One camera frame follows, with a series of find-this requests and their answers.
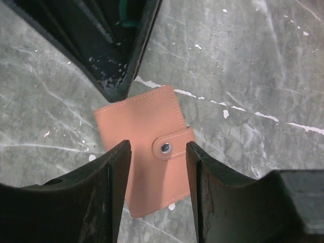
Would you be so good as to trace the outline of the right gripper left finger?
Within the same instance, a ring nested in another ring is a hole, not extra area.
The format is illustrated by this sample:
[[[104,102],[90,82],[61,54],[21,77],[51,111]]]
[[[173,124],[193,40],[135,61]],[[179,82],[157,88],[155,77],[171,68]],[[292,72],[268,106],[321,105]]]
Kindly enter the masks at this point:
[[[1,242],[117,242],[131,157],[124,140],[44,185],[1,185]]]

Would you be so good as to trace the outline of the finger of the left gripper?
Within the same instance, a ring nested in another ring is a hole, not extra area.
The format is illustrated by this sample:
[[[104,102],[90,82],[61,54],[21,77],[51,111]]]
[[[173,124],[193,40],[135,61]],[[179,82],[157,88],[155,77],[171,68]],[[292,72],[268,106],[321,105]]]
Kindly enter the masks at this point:
[[[108,102],[127,98],[161,1],[6,1],[73,61]]]

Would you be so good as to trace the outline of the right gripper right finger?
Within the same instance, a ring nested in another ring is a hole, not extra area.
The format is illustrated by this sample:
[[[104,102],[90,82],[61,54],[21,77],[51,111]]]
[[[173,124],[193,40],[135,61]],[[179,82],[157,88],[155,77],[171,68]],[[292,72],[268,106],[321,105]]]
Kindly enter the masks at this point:
[[[198,242],[323,242],[323,170],[253,179],[195,142],[186,164]]]

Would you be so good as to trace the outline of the pink leather card holder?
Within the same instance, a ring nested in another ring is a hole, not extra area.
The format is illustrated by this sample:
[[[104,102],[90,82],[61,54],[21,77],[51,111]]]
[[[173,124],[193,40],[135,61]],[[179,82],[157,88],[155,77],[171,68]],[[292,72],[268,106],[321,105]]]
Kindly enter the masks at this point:
[[[186,145],[195,140],[171,86],[99,108],[94,117],[107,150],[129,140],[132,159],[125,200],[142,218],[189,196]]]

